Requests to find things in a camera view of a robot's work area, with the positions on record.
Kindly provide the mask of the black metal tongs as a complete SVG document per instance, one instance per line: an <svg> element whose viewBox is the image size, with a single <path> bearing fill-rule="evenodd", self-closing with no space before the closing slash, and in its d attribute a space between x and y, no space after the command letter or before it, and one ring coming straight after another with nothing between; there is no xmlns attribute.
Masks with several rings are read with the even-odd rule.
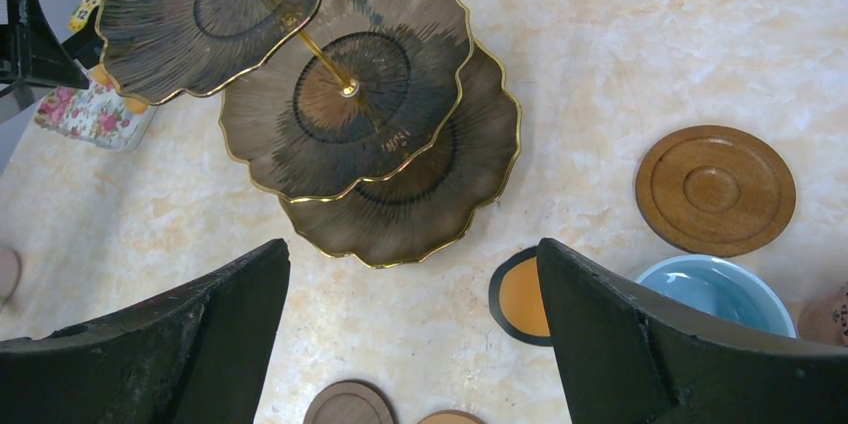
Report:
<svg viewBox="0 0 848 424"><path fill-rule="evenodd" d="M83 73L85 70L96 66L100 61L102 40L91 30L80 31L61 44ZM1 121L5 123L28 110L55 88L57 87L23 86L8 91L6 86L1 83Z"/></svg>

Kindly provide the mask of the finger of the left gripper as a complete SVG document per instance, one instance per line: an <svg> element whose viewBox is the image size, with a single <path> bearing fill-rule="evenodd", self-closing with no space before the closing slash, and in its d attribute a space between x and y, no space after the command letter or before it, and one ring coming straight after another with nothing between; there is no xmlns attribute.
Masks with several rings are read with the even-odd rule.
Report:
<svg viewBox="0 0 848 424"><path fill-rule="evenodd" d="M86 89L87 76L52 31L39 0L5 0L1 24L1 83L26 87Z"/></svg>

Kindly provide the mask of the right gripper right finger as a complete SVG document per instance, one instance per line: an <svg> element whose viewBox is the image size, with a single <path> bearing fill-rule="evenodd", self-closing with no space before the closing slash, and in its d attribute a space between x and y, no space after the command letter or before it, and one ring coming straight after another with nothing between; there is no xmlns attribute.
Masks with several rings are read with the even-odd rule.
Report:
<svg viewBox="0 0 848 424"><path fill-rule="evenodd" d="M700 312L551 238L542 300L575 423L843 423L847 351Z"/></svg>

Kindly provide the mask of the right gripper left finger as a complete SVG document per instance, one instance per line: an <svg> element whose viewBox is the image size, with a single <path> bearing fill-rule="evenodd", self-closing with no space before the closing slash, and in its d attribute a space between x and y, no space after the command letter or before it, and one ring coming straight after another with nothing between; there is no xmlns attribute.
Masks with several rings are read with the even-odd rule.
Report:
<svg viewBox="0 0 848 424"><path fill-rule="evenodd" d="M273 239L122 310L1 345L5 423L250 423L290 277Z"/></svg>

